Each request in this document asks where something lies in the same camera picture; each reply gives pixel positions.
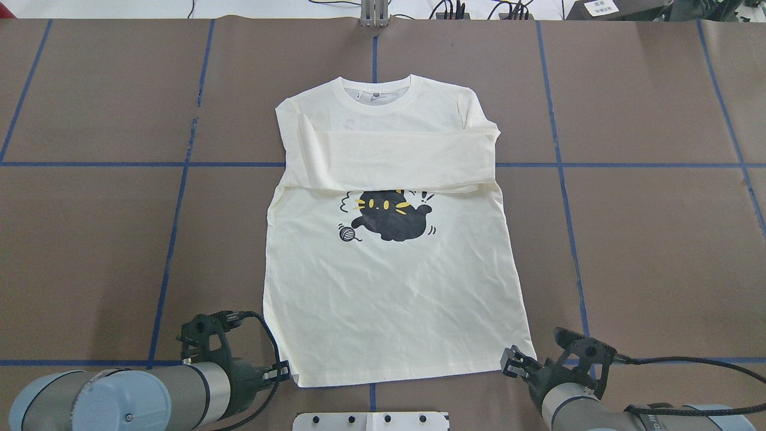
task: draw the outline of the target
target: white mounting plate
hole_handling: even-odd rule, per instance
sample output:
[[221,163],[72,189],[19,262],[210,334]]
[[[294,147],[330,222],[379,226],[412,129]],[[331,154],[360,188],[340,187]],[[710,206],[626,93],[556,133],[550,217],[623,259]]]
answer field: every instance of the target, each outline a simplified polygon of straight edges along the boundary
[[301,413],[293,421],[293,431],[449,431],[449,418],[444,412]]

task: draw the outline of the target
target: shirt sleeve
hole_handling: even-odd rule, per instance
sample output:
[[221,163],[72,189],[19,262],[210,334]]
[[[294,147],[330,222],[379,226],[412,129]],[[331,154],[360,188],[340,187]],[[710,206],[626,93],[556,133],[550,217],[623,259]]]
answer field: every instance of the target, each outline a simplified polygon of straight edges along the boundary
[[303,141],[306,139],[306,128],[310,127],[309,119],[298,110],[292,99],[285,99],[277,106],[277,122],[280,126],[282,144],[285,148],[286,175],[283,181],[287,185],[304,183],[306,181],[306,164],[304,162]]
[[463,118],[463,129],[497,129],[497,124],[486,119],[479,98],[473,90],[466,89],[458,109]]

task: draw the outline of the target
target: sticker label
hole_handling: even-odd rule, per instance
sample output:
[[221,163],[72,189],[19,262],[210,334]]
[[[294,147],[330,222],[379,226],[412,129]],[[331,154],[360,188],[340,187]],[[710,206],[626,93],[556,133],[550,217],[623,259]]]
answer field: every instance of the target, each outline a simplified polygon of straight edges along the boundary
[[595,2],[584,3],[584,5],[591,16],[609,15],[620,11],[613,0],[596,0]]

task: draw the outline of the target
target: t-shirt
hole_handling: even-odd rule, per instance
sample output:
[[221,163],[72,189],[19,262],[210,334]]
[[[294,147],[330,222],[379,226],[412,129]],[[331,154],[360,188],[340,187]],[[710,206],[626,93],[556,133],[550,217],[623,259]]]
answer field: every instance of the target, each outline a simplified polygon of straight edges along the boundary
[[534,356],[469,88],[337,78],[277,107],[264,315],[300,387],[498,370]]

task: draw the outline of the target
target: neckline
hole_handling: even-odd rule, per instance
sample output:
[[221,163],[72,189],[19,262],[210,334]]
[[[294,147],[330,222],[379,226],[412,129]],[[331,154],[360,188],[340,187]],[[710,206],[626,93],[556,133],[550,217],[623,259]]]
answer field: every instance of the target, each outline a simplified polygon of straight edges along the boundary
[[[412,99],[415,97],[415,94],[417,93],[419,83],[418,78],[418,76],[411,74],[408,77],[398,81],[369,83],[350,81],[344,79],[343,77],[337,77],[332,81],[332,89],[340,103],[351,110],[355,110],[367,115],[388,115],[407,106],[412,101]],[[352,90],[381,93],[401,90],[402,88],[407,88],[407,91],[402,94],[401,97],[392,101],[391,103],[374,106],[360,104],[358,101],[354,100],[350,94],[346,93],[346,88],[350,88]]]

